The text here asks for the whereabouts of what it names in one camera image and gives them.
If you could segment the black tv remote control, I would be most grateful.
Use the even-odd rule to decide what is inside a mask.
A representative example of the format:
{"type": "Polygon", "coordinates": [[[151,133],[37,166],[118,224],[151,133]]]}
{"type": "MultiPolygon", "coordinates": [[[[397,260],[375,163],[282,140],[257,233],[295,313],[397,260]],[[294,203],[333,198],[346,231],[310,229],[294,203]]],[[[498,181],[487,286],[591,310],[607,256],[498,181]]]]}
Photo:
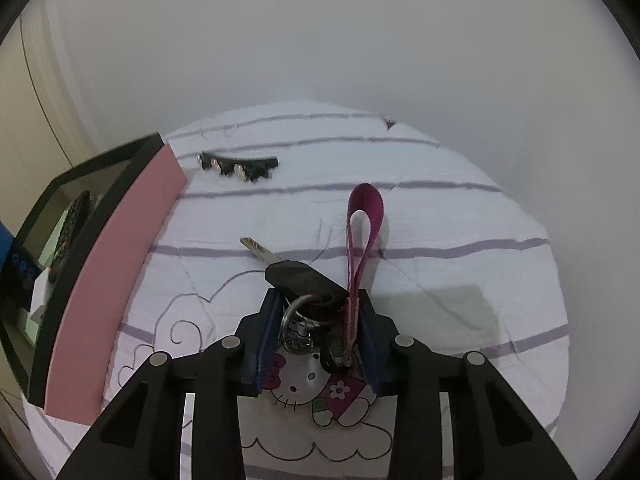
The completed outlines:
{"type": "Polygon", "coordinates": [[[82,191],[70,204],[50,265],[48,277],[50,284],[54,284],[58,280],[58,274],[60,274],[62,267],[66,263],[68,254],[90,216],[91,203],[90,192],[82,191]]]}

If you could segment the black hair clip with pearls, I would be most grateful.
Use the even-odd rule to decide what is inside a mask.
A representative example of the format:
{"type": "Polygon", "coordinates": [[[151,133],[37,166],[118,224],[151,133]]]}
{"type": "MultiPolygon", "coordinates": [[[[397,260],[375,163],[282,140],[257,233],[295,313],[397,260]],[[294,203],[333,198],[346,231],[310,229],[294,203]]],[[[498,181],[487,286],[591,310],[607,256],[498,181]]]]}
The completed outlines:
{"type": "Polygon", "coordinates": [[[199,152],[198,164],[203,170],[213,171],[224,177],[236,177],[242,182],[268,179],[271,171],[279,166],[277,157],[233,158],[213,152],[199,152]]]}

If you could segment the blue and black steel tumbler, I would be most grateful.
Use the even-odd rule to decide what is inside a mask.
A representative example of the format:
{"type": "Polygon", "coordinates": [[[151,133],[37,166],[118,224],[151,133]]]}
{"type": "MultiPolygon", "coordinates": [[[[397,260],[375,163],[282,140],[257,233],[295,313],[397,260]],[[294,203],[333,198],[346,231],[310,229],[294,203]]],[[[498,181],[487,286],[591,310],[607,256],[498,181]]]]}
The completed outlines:
{"type": "Polygon", "coordinates": [[[1,230],[1,303],[30,310],[35,281],[42,272],[36,259],[4,224],[1,230]]]}

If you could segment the white usb charger cube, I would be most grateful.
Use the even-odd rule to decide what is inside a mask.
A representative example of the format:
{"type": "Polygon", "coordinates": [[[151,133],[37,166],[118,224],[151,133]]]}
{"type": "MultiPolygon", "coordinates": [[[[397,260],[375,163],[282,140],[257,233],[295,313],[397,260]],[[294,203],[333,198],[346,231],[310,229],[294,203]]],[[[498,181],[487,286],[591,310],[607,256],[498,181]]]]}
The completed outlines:
{"type": "Polygon", "coordinates": [[[28,308],[18,311],[17,327],[33,346],[36,345],[40,325],[51,295],[50,271],[50,268],[45,268],[38,275],[28,308]]]}

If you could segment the pink box with black rim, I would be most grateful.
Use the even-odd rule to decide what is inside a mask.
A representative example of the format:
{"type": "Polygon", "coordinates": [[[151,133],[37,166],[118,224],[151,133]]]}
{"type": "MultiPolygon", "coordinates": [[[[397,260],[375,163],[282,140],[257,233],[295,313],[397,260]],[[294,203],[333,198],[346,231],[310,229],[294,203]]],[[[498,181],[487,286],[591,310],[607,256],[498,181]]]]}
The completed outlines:
{"type": "Polygon", "coordinates": [[[51,284],[36,345],[1,304],[1,343],[27,402],[47,415],[91,425],[98,418],[112,347],[146,256],[186,175],[159,134],[134,140],[55,177],[16,239],[50,268],[70,204],[82,191],[90,216],[51,284]]]}

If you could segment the pink keychain with keys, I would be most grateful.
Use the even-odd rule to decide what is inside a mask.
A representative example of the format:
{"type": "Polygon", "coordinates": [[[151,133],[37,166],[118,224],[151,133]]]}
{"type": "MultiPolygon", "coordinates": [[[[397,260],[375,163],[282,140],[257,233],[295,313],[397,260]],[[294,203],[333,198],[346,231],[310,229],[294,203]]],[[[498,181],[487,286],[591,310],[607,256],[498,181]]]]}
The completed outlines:
{"type": "Polygon", "coordinates": [[[269,391],[290,408],[309,406],[314,424],[322,428],[359,425],[376,400],[356,349],[360,284],[384,219],[382,196],[370,183],[350,193],[347,213],[357,212],[369,220],[369,237],[358,250],[354,233],[346,233],[345,286],[250,237],[241,240],[265,263],[270,289],[260,311],[239,326],[245,341],[240,391],[246,396],[269,391]]]}

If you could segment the white striped cloud tablecloth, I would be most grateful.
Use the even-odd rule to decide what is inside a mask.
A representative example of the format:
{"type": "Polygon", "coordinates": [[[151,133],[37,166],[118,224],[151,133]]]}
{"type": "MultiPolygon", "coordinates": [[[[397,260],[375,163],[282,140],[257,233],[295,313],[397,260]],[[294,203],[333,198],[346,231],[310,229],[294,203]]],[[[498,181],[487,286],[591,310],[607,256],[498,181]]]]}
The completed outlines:
{"type": "Polygon", "coordinates": [[[570,341],[548,235],[472,162],[401,122],[314,102],[232,110],[165,141],[189,182],[120,324],[104,400],[153,352],[202,351],[259,309],[264,268],[243,237],[344,283],[346,233],[363,246],[368,228],[348,196],[368,182],[385,204],[362,278],[375,310],[436,352],[483,352],[558,426],[570,341]],[[203,170],[199,152],[279,166],[242,182],[203,170]]]}

